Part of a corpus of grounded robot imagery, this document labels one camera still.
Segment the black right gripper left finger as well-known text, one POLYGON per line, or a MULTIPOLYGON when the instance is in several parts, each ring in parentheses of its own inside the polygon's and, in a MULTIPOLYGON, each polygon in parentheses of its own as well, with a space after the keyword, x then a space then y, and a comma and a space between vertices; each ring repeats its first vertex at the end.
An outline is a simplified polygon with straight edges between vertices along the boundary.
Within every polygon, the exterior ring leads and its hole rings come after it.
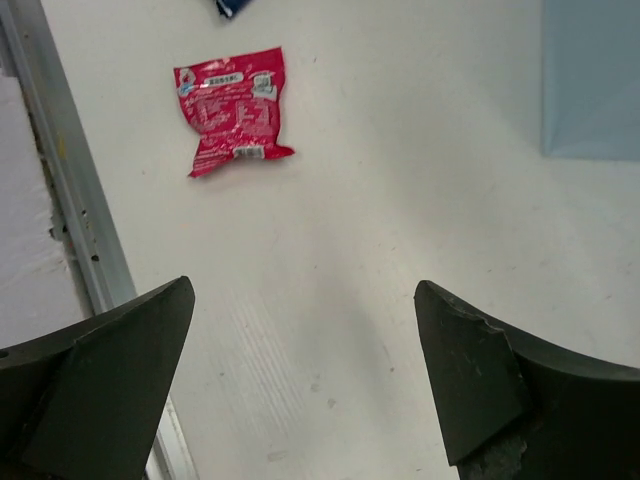
POLYGON ((143 478, 194 304, 182 276, 2 349, 2 478, 143 478))

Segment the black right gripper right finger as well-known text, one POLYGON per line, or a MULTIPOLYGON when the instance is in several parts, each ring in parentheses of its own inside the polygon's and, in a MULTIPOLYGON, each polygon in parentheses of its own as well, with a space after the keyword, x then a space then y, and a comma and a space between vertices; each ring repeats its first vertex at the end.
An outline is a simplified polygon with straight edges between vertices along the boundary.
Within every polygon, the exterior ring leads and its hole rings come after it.
POLYGON ((538 338, 432 281, 418 283, 414 304, 459 478, 638 478, 638 369, 538 338))

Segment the red snack packet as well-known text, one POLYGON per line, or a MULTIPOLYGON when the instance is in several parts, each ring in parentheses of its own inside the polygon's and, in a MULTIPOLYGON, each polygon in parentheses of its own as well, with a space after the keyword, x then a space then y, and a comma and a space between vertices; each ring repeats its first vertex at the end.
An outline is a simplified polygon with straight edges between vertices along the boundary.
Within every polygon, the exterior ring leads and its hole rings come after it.
POLYGON ((236 159, 279 160, 286 68, 280 47, 173 69, 186 122, 199 135, 190 176, 203 177, 236 159))

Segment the blue vinegar chips bag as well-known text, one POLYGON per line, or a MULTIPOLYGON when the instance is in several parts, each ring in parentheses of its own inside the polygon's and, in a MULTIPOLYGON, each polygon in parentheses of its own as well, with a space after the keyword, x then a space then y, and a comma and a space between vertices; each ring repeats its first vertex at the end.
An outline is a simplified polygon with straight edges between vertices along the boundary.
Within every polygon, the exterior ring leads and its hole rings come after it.
POLYGON ((212 15, 224 21, 236 18, 252 0, 205 0, 203 4, 209 8, 212 15))

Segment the light blue paper bag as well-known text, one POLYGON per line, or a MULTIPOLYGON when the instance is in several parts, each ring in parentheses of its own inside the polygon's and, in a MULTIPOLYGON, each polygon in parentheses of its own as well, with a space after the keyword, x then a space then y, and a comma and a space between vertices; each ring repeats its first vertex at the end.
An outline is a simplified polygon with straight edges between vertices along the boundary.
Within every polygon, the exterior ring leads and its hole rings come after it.
POLYGON ((545 1, 541 149, 639 159, 639 3, 545 1))

